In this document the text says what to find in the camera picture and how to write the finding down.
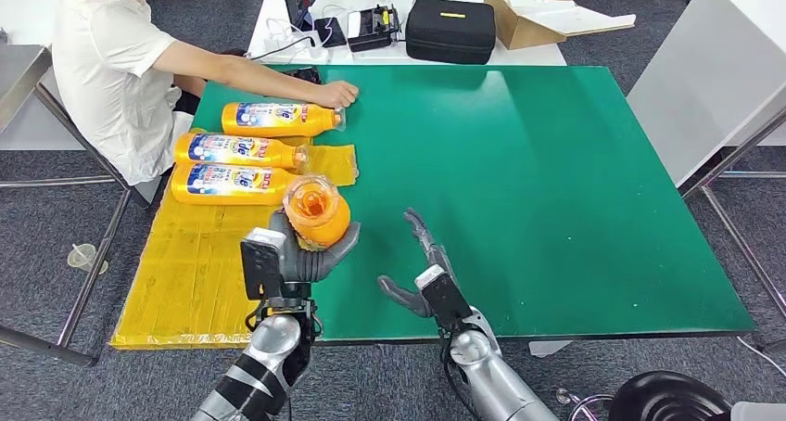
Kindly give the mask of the person's right hand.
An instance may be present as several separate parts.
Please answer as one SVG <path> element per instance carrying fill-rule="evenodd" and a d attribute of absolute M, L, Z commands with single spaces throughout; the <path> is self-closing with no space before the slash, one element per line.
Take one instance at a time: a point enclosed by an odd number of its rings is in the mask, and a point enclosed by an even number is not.
<path fill-rule="evenodd" d="M 357 99 L 359 88 L 345 81 L 317 85 L 311 102 L 326 108 L 348 108 Z"/>

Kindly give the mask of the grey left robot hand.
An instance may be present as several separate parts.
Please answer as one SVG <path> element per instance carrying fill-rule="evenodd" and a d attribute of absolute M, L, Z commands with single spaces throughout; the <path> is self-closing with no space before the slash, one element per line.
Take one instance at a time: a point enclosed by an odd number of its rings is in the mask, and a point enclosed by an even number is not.
<path fill-rule="evenodd" d="M 300 246 L 297 233 L 282 210 L 277 210 L 271 215 L 268 228 L 285 235 L 284 280 L 315 283 L 324 280 L 356 246 L 361 224 L 352 222 L 335 244 L 320 251 L 310 251 Z"/>

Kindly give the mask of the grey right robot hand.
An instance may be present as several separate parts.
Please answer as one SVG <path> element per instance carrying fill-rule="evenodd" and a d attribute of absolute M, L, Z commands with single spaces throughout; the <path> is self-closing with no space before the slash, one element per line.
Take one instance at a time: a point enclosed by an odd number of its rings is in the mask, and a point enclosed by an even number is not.
<path fill-rule="evenodd" d="M 416 292 L 399 287 L 398 284 L 387 275 L 378 276 L 376 282 L 382 293 L 390 300 L 419 317 L 430 318 L 434 316 L 435 311 L 430 301 L 423 296 L 423 289 L 420 282 L 426 285 L 429 280 L 433 281 L 439 275 L 444 274 L 453 285 L 456 286 L 456 277 L 446 250 L 435 241 L 421 216 L 413 208 L 408 208 L 404 211 L 403 217 L 410 224 L 412 235 L 418 242 L 425 256 L 425 271 L 428 272 L 426 281 L 421 279 L 423 274 L 416 277 Z"/>

